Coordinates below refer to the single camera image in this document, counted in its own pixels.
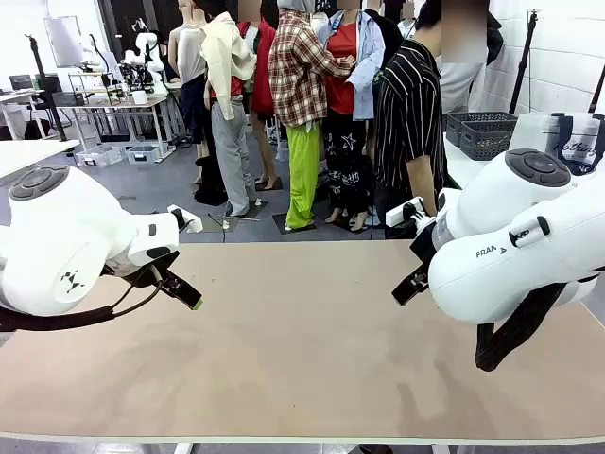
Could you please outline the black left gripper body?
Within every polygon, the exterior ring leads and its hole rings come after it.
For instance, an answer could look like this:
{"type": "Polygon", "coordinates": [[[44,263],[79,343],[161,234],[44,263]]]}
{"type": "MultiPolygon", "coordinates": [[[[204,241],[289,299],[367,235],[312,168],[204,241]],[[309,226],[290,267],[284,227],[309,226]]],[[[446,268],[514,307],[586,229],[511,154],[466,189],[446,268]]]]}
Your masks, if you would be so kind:
{"type": "Polygon", "coordinates": [[[134,265],[124,254],[118,255],[104,265],[104,274],[121,278],[129,284],[156,284],[157,279],[151,268],[155,267],[160,277],[165,279],[179,255],[179,252],[172,252],[145,265],[134,265]]]}

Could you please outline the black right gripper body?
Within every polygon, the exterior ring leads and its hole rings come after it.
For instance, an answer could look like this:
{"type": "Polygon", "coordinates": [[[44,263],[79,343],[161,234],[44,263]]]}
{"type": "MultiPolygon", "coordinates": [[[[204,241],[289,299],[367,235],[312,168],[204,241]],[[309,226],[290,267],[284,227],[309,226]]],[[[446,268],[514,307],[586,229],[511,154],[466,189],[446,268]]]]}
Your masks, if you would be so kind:
{"type": "Polygon", "coordinates": [[[421,260],[422,264],[413,272],[419,274],[427,273],[430,262],[432,261],[437,250],[433,243],[433,230],[436,226],[435,222],[427,224],[415,237],[410,245],[410,250],[421,260]]]}

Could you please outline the person's right forearm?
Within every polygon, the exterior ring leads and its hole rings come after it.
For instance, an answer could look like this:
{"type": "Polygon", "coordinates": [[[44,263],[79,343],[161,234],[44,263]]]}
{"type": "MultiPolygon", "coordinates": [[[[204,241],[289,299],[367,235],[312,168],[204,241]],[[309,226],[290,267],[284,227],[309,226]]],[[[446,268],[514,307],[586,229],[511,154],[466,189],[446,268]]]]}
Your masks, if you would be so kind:
{"type": "Polygon", "coordinates": [[[407,163],[409,184],[414,197],[423,199],[426,212],[435,216],[438,212],[435,200],[434,177],[430,158],[423,156],[407,163]]]}

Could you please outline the white side table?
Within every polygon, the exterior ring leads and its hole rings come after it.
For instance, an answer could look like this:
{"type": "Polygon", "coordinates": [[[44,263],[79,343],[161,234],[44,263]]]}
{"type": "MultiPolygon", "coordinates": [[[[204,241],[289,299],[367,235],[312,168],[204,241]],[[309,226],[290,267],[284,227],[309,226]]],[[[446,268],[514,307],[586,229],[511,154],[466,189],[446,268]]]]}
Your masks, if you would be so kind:
{"type": "Polygon", "coordinates": [[[450,180],[459,188],[463,188],[478,174],[484,164],[470,159],[446,138],[443,143],[450,180]]]}
{"type": "Polygon", "coordinates": [[[79,140],[0,141],[0,180],[79,145],[79,140]]]}

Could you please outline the black garment heap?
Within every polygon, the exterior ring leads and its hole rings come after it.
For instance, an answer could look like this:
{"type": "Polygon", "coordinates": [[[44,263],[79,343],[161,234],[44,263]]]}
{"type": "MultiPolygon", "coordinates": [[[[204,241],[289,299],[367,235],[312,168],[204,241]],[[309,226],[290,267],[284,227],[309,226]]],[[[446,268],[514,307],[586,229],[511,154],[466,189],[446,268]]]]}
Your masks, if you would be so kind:
{"type": "Polygon", "coordinates": [[[198,158],[196,165],[201,170],[201,182],[194,192],[198,203],[219,206],[228,200],[218,161],[214,155],[198,158]]]}

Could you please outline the person in striped shirt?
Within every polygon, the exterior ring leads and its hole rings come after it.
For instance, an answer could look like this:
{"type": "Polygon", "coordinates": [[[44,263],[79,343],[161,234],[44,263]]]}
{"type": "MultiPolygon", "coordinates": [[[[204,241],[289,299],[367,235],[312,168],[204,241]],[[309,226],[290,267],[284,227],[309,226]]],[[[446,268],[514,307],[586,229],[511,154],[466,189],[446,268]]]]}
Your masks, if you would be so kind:
{"type": "Polygon", "coordinates": [[[402,42],[380,76],[377,103],[375,205],[385,214],[413,198],[407,163],[428,156],[435,200],[448,186],[442,133],[441,72],[443,49],[459,51],[473,40],[484,42],[490,0],[425,0],[411,38],[402,42]]]}

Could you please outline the black tripod stand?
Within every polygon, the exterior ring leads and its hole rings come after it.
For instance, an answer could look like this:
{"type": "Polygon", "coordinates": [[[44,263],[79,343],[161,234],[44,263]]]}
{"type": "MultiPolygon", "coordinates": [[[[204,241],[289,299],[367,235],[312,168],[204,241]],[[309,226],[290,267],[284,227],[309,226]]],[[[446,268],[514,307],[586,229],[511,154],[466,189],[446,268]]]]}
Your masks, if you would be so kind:
{"type": "Polygon", "coordinates": [[[43,69],[43,63],[39,54],[39,47],[38,47],[38,43],[36,41],[36,39],[32,36],[32,35],[28,35],[26,34],[26,37],[29,40],[29,44],[30,44],[30,48],[32,51],[32,54],[34,56],[34,60],[36,62],[37,65],[37,69],[38,69],[38,74],[40,75],[40,82],[42,83],[42,89],[43,92],[46,96],[46,100],[47,100],[47,104],[49,106],[50,112],[52,114],[53,120],[54,120],[54,124],[56,127],[56,131],[59,134],[59,138],[62,142],[66,142],[67,141],[67,137],[66,134],[64,132],[64,128],[63,125],[61,123],[61,119],[56,107],[56,104],[54,102],[54,98],[53,95],[51,94],[51,91],[49,89],[49,84],[47,81],[47,76],[46,73],[43,69]]]}
{"type": "Polygon", "coordinates": [[[527,11],[527,33],[524,42],[523,52],[521,60],[518,64],[517,74],[514,82],[514,87],[511,94],[511,100],[509,105],[509,113],[515,114],[518,103],[521,96],[521,90],[523,88],[524,80],[527,79],[527,109],[531,110],[531,74],[530,74],[530,60],[531,60],[531,44],[534,36],[536,26],[539,21],[540,10],[529,9],[527,11]]]}

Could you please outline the mannequin in blue shirt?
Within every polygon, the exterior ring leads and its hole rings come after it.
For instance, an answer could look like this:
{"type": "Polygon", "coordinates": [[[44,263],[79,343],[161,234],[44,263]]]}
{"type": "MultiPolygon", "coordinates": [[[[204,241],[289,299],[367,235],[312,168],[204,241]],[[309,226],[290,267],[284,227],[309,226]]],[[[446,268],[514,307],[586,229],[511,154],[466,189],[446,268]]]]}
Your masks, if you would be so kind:
{"type": "Polygon", "coordinates": [[[334,57],[354,59],[349,75],[325,78],[327,115],[322,133],[333,208],[329,217],[362,218],[372,205],[370,158],[364,147],[367,123],[374,119],[374,65],[365,45],[368,16],[353,7],[353,0],[343,0],[339,7],[320,30],[320,41],[334,57]]]}

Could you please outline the mannequin in plaid shirt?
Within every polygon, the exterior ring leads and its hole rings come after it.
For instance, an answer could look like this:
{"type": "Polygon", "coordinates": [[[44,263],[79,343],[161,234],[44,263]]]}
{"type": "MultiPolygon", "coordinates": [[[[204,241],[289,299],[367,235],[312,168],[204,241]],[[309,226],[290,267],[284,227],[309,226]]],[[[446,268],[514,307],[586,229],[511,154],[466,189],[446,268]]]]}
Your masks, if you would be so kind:
{"type": "Polygon", "coordinates": [[[285,229],[313,224],[320,164],[320,122],[327,115],[324,78],[347,78],[355,57],[336,57],[311,27],[315,0],[276,0],[279,23],[268,56],[268,81],[289,149],[290,200],[285,229]]]}

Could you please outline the mannequin in white tank top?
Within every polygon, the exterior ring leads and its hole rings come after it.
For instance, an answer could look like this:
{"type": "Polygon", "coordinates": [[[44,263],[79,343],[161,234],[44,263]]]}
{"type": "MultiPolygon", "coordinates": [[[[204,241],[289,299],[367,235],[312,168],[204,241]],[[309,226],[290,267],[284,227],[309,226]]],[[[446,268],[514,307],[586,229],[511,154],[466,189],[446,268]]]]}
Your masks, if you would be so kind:
{"type": "Polygon", "coordinates": [[[182,25],[169,34],[168,60],[181,81],[183,121],[201,159],[209,155],[204,134],[206,63],[199,53],[200,27],[205,24],[205,17],[194,0],[177,1],[182,25]]]}

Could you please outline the mannequin in red jacket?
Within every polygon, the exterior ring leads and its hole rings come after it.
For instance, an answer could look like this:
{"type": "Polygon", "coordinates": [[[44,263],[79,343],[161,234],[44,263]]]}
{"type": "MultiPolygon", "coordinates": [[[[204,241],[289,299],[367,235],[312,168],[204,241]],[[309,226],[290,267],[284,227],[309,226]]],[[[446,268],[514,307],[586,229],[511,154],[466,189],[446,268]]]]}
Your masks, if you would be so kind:
{"type": "Polygon", "coordinates": [[[252,133],[257,141],[263,166],[262,174],[257,180],[275,179],[279,176],[265,131],[266,122],[274,116],[268,81],[268,56],[275,38],[275,29],[264,18],[261,18],[259,23],[240,22],[237,27],[256,56],[255,72],[248,95],[252,133]]]}

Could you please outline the white office desk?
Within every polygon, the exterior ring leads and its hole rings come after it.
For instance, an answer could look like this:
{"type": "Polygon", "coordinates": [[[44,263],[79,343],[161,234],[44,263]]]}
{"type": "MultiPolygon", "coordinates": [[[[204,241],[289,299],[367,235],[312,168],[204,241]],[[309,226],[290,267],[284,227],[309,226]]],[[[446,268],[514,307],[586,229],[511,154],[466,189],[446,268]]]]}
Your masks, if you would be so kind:
{"type": "Polygon", "coordinates": [[[0,113],[4,116],[12,140],[18,140],[18,136],[15,132],[12,119],[7,111],[7,106],[9,104],[15,104],[18,102],[27,102],[31,107],[31,111],[34,113],[36,111],[36,107],[34,105],[34,97],[42,93],[42,90],[27,89],[17,91],[11,94],[0,95],[0,113]]]}

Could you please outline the mannequin in cream jacket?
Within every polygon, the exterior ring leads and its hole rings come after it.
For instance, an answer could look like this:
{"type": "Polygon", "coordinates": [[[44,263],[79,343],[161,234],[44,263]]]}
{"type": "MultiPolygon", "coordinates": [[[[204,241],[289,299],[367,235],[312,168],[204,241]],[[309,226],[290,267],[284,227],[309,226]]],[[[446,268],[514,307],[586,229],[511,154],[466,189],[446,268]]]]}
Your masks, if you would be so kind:
{"type": "Polygon", "coordinates": [[[205,18],[199,48],[207,66],[204,102],[211,113],[217,161],[228,196],[227,214],[239,218],[257,200],[244,108],[245,85],[254,75],[256,56],[241,37],[225,0],[194,2],[205,18]]]}

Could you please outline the white light panel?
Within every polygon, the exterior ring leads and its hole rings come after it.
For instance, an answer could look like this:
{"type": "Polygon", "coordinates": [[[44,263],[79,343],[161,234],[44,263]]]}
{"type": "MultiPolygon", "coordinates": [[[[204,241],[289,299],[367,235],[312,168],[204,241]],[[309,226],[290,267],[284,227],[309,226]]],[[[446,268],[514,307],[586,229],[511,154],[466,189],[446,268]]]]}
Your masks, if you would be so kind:
{"type": "Polygon", "coordinates": [[[76,16],[46,17],[46,34],[58,68],[77,67],[83,62],[81,31],[76,16]]]}

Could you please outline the metal mannequin base plate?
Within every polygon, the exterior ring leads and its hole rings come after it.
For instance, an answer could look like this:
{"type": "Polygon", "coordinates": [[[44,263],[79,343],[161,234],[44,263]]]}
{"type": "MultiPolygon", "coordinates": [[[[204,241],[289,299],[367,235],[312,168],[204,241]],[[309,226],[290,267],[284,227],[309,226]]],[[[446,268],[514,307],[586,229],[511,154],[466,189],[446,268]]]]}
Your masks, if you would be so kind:
{"type": "Polygon", "coordinates": [[[237,227],[257,222],[259,222],[258,218],[215,217],[205,214],[200,217],[200,222],[193,222],[185,232],[187,234],[229,234],[233,233],[237,227]]]}

